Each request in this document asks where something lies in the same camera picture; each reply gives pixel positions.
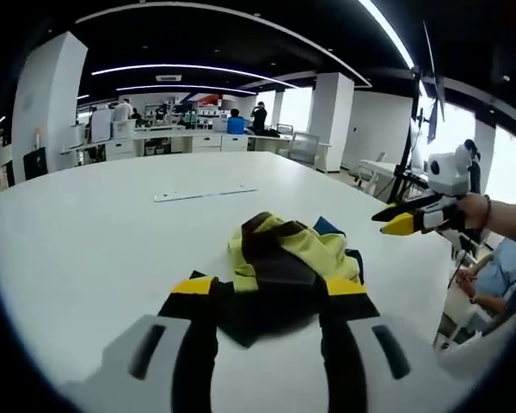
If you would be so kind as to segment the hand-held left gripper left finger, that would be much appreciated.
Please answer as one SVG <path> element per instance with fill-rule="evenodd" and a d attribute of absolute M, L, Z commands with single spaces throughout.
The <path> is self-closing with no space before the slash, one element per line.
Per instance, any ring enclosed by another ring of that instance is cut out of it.
<path fill-rule="evenodd" d="M 218 354 L 215 277 L 180 281 L 156 315 L 113 339 L 68 397 L 82 412 L 209 412 Z"/>

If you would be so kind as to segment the person's right hand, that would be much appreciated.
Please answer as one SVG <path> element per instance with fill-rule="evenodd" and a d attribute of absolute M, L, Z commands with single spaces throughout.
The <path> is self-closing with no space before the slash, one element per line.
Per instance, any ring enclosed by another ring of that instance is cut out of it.
<path fill-rule="evenodd" d="M 490 200 L 485 195 L 467 194 L 457 201 L 465 229 L 481 230 L 489 216 Z"/>

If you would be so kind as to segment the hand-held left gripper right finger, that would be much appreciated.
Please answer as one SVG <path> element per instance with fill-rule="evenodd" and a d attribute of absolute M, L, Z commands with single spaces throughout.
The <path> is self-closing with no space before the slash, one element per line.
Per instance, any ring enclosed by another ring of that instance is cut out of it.
<path fill-rule="evenodd" d="M 330 278 L 319 299 L 330 412 L 451 412 L 459 384 L 431 344 L 380 314 L 358 282 Z"/>

